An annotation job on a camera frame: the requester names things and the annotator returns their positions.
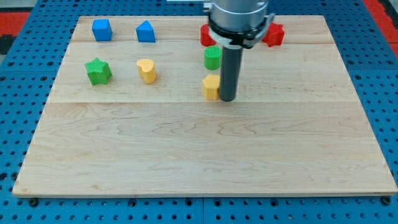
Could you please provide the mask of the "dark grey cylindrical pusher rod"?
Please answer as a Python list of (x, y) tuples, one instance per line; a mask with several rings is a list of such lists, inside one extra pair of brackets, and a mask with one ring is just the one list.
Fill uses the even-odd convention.
[(242, 48), (223, 47), (219, 87), (219, 98), (222, 101), (233, 101), (236, 97), (242, 55)]

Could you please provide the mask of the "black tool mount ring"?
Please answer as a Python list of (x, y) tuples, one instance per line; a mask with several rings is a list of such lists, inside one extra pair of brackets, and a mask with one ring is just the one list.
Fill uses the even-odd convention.
[(274, 17), (274, 13), (264, 16), (263, 21), (257, 27), (247, 31), (230, 31), (217, 25), (209, 15), (209, 35), (217, 43), (229, 49), (251, 49), (256, 43), (265, 37), (271, 22), (274, 20)]

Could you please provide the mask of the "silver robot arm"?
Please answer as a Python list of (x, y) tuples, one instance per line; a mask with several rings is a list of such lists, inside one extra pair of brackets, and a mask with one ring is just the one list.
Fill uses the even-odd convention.
[(222, 45), (219, 98), (233, 101), (237, 94), (243, 50), (261, 41), (274, 13), (268, 13), (268, 1), (209, 0), (203, 2), (208, 11), (210, 37)]

